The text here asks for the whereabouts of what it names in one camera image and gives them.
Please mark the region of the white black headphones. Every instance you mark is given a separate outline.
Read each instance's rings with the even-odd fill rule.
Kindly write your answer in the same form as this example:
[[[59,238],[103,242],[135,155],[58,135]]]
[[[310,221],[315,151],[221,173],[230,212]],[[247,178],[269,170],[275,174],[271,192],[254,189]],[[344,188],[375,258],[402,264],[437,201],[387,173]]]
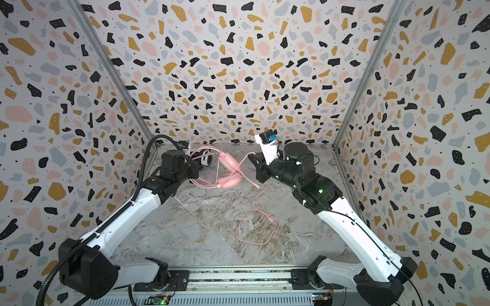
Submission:
[[[196,150],[191,158],[197,161],[202,168],[209,167],[213,161],[213,153],[210,149]]]

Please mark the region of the pink headphones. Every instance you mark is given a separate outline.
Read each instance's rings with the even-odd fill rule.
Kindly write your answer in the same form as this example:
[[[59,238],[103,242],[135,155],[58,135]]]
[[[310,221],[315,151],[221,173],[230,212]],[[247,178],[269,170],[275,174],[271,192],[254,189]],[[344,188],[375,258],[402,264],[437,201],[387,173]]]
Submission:
[[[237,161],[229,153],[224,152],[212,146],[202,146],[194,150],[190,157],[193,160],[200,160],[206,156],[218,154],[218,164],[216,167],[216,180],[214,183],[203,178],[191,178],[190,181],[202,189],[230,189],[238,186],[244,179],[253,184],[256,188],[259,185],[254,183],[250,178],[245,176],[241,165],[247,160],[250,155],[255,155],[254,152],[249,152],[241,161]]]

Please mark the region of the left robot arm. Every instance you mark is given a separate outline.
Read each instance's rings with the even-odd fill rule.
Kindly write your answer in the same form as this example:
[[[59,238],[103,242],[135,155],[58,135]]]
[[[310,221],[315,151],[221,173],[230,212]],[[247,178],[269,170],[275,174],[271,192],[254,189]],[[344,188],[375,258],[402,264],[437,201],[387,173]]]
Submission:
[[[142,261],[115,264],[110,258],[136,225],[175,196],[182,183],[198,178],[201,170],[200,159],[192,159],[181,150],[163,153],[161,166],[120,209],[78,240],[69,238],[61,244],[61,284],[92,300],[113,289],[139,283],[157,291],[167,289],[170,286],[167,263],[146,257]]]

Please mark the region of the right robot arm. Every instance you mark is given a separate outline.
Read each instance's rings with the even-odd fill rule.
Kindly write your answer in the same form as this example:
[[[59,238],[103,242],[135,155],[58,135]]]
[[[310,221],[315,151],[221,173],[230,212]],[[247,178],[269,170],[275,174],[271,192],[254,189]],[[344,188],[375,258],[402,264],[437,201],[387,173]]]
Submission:
[[[404,285],[417,270],[416,262],[398,255],[370,230],[334,182],[316,172],[319,158],[305,144],[291,142],[283,150],[275,142],[260,147],[260,153],[248,158],[256,179],[261,183],[275,179],[288,186],[292,196],[328,224],[360,261],[348,264],[318,256],[291,283],[315,289],[337,284],[356,289],[369,305],[398,304]]]

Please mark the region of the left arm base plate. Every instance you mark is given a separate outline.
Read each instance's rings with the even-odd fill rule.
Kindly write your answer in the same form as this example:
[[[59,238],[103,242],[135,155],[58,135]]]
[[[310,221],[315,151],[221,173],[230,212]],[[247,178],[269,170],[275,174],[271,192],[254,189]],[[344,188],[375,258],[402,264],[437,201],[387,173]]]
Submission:
[[[152,293],[186,291],[189,278],[189,270],[169,270],[160,274],[156,280],[150,283],[136,283],[133,290]]]

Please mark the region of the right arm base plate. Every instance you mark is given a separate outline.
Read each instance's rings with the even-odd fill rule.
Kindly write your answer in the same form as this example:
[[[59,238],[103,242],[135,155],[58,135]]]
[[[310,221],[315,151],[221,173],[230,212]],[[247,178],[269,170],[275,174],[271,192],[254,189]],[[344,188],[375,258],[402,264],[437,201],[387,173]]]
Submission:
[[[292,269],[290,273],[291,278],[288,282],[296,290],[331,290],[344,288],[338,284],[324,282],[315,272],[309,271],[308,269]]]

